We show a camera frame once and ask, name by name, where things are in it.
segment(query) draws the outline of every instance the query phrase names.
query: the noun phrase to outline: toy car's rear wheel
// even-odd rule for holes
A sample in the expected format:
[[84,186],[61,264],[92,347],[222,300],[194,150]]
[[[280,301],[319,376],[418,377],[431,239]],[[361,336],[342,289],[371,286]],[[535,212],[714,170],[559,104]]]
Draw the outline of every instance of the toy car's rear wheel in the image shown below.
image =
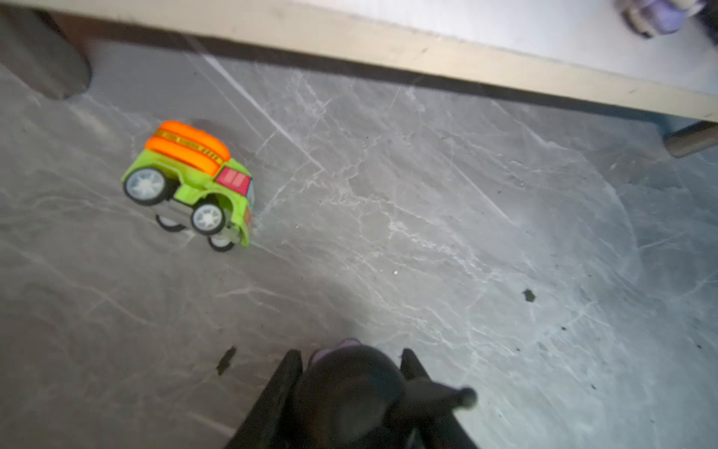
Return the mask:
[[192,227],[203,236],[213,236],[224,227],[222,208],[211,202],[198,204],[192,211]]
[[157,220],[159,227],[167,232],[180,232],[182,229],[185,229],[185,227],[178,222],[163,216],[155,215],[154,219]]
[[155,205],[169,198],[176,186],[175,181],[167,179],[158,169],[143,167],[125,179],[124,190],[125,195],[139,205]]
[[207,237],[207,241],[210,243],[212,249],[220,253],[229,251],[234,247],[234,242],[224,236]]

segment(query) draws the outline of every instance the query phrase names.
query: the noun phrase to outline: green and orange toy truck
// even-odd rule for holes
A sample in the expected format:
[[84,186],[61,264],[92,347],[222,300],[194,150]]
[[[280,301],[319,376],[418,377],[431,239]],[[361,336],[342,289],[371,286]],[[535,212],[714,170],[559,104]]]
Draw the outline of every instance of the green and orange toy truck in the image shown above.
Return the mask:
[[131,200],[152,208],[166,231],[191,227],[219,252],[249,245],[252,175],[222,142],[199,129],[163,123],[122,184]]

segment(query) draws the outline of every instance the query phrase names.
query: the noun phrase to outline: wooden leg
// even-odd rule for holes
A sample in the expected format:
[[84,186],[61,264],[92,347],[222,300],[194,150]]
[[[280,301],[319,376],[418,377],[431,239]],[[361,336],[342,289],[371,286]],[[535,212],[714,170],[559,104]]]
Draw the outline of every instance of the wooden leg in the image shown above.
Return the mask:
[[718,145],[718,123],[700,121],[670,134],[664,142],[671,156],[684,157],[697,153],[713,145]]
[[48,98],[67,98],[90,85],[87,62],[30,9],[0,6],[0,42],[0,64]]

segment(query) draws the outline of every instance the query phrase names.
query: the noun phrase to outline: gray floor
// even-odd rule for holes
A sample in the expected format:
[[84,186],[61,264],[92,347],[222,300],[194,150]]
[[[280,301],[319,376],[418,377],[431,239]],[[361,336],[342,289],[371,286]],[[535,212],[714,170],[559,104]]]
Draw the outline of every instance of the gray floor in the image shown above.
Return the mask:
[[[82,96],[0,68],[3,447],[219,448],[286,350],[349,335],[476,388],[460,419],[484,449],[714,447],[718,153],[672,159],[645,121],[92,28]],[[255,175],[249,249],[165,233],[123,197],[165,119]]]

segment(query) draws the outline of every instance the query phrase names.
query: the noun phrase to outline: red toy car window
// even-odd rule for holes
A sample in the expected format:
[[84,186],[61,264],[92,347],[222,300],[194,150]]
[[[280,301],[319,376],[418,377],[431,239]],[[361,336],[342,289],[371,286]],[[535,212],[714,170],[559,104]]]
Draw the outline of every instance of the red toy car window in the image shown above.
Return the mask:
[[252,178],[242,172],[232,170],[229,167],[224,167],[222,172],[220,172],[220,174],[215,178],[215,182],[217,184],[234,190],[243,196],[247,196],[250,181],[252,181]]

